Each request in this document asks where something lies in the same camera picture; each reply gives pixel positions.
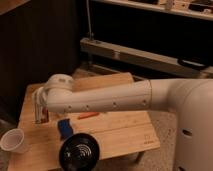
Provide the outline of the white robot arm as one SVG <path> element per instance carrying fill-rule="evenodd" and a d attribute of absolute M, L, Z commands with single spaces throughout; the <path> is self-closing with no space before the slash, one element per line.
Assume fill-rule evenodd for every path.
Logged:
<path fill-rule="evenodd" d="M 213 79 L 153 79 L 75 92 L 74 80 L 54 74 L 37 88 L 38 108 L 65 114 L 167 111 L 177 117 L 173 171 L 213 171 Z"/>

